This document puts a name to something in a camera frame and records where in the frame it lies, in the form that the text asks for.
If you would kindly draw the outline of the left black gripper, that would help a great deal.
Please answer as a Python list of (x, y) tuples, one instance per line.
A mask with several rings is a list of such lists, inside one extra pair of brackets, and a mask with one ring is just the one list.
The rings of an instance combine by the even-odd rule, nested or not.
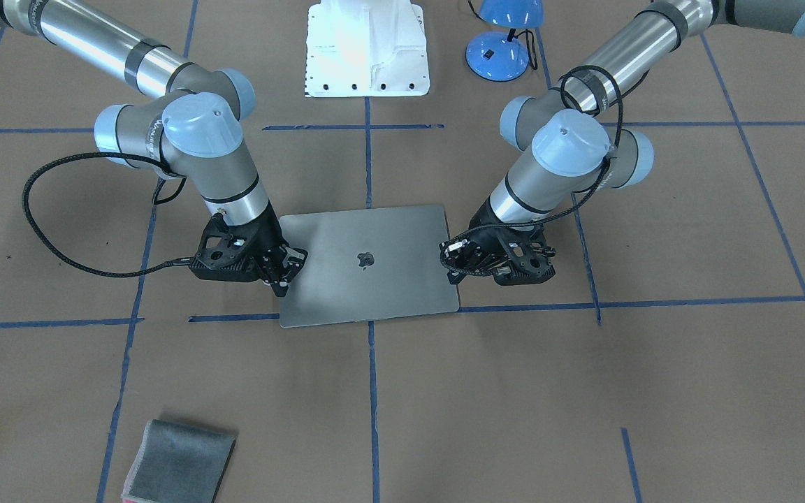
[[(441, 264), (447, 268), (450, 284), (460, 284), (466, 277), (493, 276), (494, 268), (502, 263), (502, 246), (496, 233), (502, 221), (492, 210), (487, 200), (470, 220), (469, 233), (460, 241), (442, 242), (440, 247)], [(528, 230), (530, 227), (514, 227)]]

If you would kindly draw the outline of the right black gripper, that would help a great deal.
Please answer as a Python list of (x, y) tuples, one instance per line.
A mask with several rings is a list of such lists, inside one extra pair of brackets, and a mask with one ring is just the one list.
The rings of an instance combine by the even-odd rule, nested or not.
[(260, 214), (252, 222), (231, 226), (232, 262), (227, 265), (230, 277), (263, 277), (275, 296), (287, 296), (289, 284), (303, 269), (309, 252), (306, 249), (288, 247), (282, 235), (278, 218), (274, 213)]

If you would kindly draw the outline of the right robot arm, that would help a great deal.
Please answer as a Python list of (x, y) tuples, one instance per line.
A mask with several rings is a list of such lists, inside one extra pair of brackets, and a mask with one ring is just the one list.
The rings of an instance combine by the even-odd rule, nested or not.
[(31, 188), (55, 166), (109, 157), (128, 168), (150, 168), (159, 183), (190, 181), (210, 211), (197, 251), (129, 277), (186, 267), (217, 282), (261, 281), (281, 298), (307, 260), (288, 245), (244, 140), (242, 120), (256, 96), (240, 71), (210, 71), (81, 1), (0, 1), (0, 27), (39, 37), (88, 61), (150, 97), (143, 105), (112, 105), (94, 124), (98, 150), (47, 163), (26, 181), (22, 207), (49, 251), (71, 260), (41, 231), (31, 213)]

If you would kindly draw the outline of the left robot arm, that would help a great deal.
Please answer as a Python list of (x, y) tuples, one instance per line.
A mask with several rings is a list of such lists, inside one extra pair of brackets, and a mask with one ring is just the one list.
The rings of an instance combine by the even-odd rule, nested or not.
[(658, 61), (716, 24), (805, 37), (805, 1), (653, 1), (546, 94), (510, 101), (500, 132), (521, 156), (467, 230), (441, 244), (449, 283), (467, 276), (501, 286), (549, 280), (556, 252), (545, 226), (571, 213), (558, 206), (572, 194), (586, 201), (600, 188), (636, 184), (653, 165), (646, 135), (621, 123), (603, 127), (598, 115), (621, 109)]

